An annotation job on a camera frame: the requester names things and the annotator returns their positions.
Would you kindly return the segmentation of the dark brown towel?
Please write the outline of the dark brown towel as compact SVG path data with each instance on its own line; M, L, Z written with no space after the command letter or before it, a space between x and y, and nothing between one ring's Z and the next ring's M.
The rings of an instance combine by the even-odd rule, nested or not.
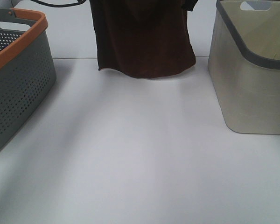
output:
M99 70L177 75L196 63L187 27L194 0L92 0Z

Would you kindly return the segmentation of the beige basket grey rim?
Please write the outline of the beige basket grey rim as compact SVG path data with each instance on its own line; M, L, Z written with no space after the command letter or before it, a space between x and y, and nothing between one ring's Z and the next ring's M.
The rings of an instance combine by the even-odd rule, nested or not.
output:
M208 69L226 125L280 135L280 0L219 0Z

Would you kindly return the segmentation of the grey perforated basket orange rim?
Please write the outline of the grey perforated basket orange rim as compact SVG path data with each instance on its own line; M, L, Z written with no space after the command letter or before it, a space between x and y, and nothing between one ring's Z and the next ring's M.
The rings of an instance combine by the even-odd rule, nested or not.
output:
M45 14L0 8L0 150L56 81Z

